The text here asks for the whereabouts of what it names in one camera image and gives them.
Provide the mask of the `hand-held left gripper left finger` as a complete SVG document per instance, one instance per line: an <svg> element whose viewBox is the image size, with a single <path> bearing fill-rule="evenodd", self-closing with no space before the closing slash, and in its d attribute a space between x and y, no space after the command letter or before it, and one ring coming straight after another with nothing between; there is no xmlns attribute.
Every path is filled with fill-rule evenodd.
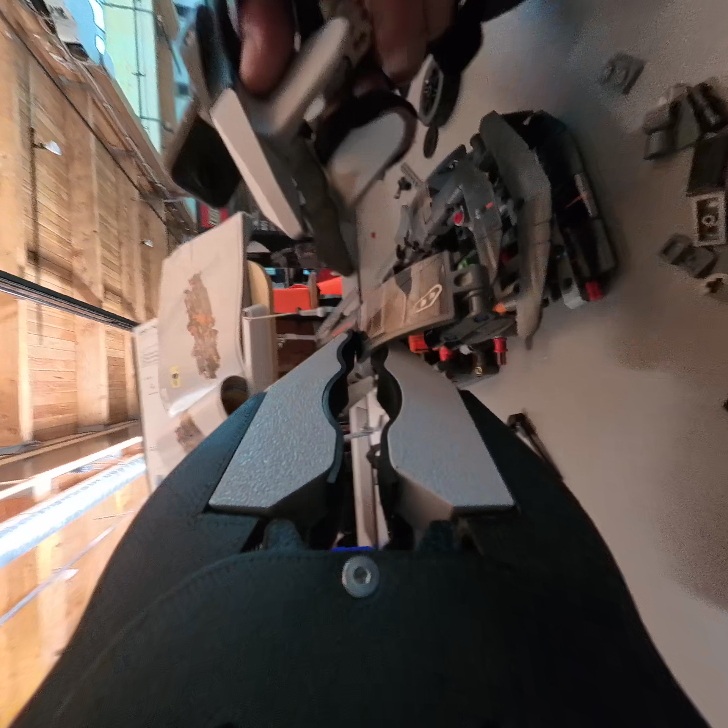
<svg viewBox="0 0 728 728"><path fill-rule="evenodd" d="M268 388L208 505L221 513L321 519L341 469L339 416L359 336L341 333Z"/></svg>

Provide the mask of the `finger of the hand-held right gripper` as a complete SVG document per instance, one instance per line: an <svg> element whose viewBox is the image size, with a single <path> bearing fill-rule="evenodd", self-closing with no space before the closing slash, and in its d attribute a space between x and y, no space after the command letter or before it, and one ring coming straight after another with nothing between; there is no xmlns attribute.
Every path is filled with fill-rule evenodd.
<svg viewBox="0 0 728 728"><path fill-rule="evenodd" d="M259 140L235 88L219 94L210 116L260 213L289 238L302 239L305 225L293 180Z"/></svg>
<svg viewBox="0 0 728 728"><path fill-rule="evenodd" d="M304 200L304 219L319 260L343 276L353 275L358 262L355 216L301 135L293 138L293 181Z"/></svg>

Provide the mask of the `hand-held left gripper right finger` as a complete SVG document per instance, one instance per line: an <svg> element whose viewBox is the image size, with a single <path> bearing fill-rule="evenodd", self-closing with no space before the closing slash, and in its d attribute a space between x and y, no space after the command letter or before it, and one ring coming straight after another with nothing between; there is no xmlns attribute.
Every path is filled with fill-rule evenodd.
<svg viewBox="0 0 728 728"><path fill-rule="evenodd" d="M384 412L372 447L374 516L385 547L412 547L436 522L459 524L516 511L461 392L404 346L372 357Z"/></svg>

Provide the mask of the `grey lego car model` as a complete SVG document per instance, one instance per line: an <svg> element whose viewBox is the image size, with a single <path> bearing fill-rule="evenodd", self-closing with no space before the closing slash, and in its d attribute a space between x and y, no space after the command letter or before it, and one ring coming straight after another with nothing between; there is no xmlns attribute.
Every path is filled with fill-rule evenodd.
<svg viewBox="0 0 728 728"><path fill-rule="evenodd" d="M401 342L468 386L505 366L511 339L532 341L545 307L603 298L617 262L566 125L492 112L469 144L414 188L423 246L395 243L373 289L325 320L318 348L350 331L370 353Z"/></svg>

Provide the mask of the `lego instruction booklet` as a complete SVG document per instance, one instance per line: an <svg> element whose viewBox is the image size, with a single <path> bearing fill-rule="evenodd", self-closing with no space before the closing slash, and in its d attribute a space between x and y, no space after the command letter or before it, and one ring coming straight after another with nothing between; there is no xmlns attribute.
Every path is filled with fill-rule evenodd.
<svg viewBox="0 0 728 728"><path fill-rule="evenodd" d="M247 244L236 213L162 263L159 312L133 331L146 472L156 489L228 416L223 386L241 384Z"/></svg>

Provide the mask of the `black lego tire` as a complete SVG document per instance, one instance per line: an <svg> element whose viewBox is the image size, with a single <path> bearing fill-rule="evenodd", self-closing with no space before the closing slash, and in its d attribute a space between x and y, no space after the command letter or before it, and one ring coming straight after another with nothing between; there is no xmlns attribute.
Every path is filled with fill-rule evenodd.
<svg viewBox="0 0 728 728"><path fill-rule="evenodd" d="M442 68L433 54L428 56L418 104L419 120L425 127L439 129L447 124L457 105L462 74L462 69Z"/></svg>

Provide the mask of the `light grey lego tile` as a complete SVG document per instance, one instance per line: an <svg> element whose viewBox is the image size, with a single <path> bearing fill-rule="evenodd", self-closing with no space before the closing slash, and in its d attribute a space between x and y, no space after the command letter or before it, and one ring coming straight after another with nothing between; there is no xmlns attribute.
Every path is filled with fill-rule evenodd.
<svg viewBox="0 0 728 728"><path fill-rule="evenodd" d="M694 222L694 245L717 246L726 244L726 191L711 192L691 198Z"/></svg>

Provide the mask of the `dark glossy lego tile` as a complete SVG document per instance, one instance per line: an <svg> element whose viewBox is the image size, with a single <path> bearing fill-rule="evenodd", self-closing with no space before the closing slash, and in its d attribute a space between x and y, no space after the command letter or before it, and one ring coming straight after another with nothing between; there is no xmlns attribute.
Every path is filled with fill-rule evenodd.
<svg viewBox="0 0 728 728"><path fill-rule="evenodd" d="M726 186L727 134L706 135L696 142L687 180L686 195L718 193Z"/></svg>

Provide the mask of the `short black lego pin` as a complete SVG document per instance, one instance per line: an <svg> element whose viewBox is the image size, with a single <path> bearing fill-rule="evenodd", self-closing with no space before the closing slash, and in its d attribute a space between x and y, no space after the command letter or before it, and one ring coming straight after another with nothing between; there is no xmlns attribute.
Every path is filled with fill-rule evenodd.
<svg viewBox="0 0 728 728"><path fill-rule="evenodd" d="M719 132L726 127L726 102L712 84L702 82L691 86L689 97L703 133Z"/></svg>

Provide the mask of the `person's right hand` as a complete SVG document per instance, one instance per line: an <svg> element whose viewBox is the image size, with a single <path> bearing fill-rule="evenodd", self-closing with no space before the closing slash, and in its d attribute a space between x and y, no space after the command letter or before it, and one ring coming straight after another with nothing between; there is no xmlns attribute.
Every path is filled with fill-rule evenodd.
<svg viewBox="0 0 728 728"><path fill-rule="evenodd" d="M366 1L378 64L395 85L414 78L427 46L450 26L454 1ZM242 84L256 96L268 95L293 56L294 26L290 2L249 1L238 8L242 49Z"/></svg>

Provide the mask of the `red storage bin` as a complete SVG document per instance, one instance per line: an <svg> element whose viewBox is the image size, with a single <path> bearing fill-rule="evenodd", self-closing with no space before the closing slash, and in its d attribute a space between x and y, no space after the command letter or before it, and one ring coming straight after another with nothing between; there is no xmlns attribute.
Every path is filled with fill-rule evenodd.
<svg viewBox="0 0 728 728"><path fill-rule="evenodd" d="M274 289L274 314L333 308L342 301L344 279L329 268L304 271L304 282Z"/></svg>

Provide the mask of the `tan wooden panel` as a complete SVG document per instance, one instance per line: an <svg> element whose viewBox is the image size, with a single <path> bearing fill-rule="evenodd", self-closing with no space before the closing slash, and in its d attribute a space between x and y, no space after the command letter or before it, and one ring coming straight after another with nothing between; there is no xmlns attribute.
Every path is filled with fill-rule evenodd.
<svg viewBox="0 0 728 728"><path fill-rule="evenodd" d="M264 306L268 314L274 313L274 288L265 268L250 260L247 262L247 270L250 304Z"/></svg>

